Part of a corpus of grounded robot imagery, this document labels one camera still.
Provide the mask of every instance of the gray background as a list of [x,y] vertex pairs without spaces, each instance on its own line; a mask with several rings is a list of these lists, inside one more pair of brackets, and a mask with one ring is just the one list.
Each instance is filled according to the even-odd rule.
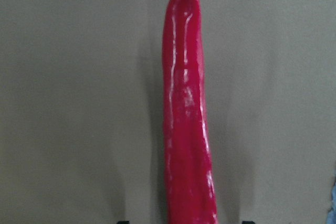
[[[0,0],[0,223],[162,223],[168,0]],[[324,223],[336,0],[202,0],[221,223]]]

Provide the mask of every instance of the gray wall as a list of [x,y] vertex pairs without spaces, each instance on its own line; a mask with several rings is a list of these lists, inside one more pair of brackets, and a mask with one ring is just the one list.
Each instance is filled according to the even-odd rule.
[[[162,223],[168,0],[0,0],[0,223]],[[221,223],[324,223],[336,0],[202,0]]]

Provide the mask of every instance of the glossy pepper skin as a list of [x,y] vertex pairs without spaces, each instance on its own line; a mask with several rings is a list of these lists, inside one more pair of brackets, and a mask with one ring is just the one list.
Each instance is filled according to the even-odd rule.
[[217,224],[207,138],[200,0],[170,0],[162,63],[169,224]]

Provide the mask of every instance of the blue object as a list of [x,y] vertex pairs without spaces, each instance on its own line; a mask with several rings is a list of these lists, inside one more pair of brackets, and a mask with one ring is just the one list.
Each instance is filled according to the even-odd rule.
[[336,184],[332,188],[332,206],[328,213],[327,224],[336,224]]

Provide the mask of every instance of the chili pepper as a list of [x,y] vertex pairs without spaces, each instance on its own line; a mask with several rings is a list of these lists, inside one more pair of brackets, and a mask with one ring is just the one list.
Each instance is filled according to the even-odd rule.
[[207,137],[200,0],[170,0],[162,47],[169,224],[217,224]]

